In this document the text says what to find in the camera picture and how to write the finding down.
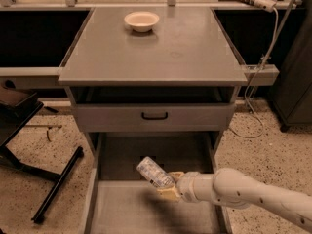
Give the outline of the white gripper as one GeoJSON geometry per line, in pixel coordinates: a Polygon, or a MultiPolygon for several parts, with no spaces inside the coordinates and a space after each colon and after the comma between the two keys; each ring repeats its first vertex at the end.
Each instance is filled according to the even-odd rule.
{"type": "Polygon", "coordinates": [[[213,175],[198,172],[169,172],[177,182],[176,187],[158,188],[159,195],[169,201],[178,202],[181,198],[188,203],[211,202],[214,198],[213,175]]]}

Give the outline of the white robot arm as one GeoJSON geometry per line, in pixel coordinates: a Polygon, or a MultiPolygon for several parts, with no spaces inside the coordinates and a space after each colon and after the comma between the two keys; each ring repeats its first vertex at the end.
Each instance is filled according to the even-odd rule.
{"type": "Polygon", "coordinates": [[[189,203],[201,201],[231,208],[256,205],[312,232],[312,197],[282,187],[267,185],[230,168],[214,174],[162,173],[158,181],[162,197],[189,203]]]}

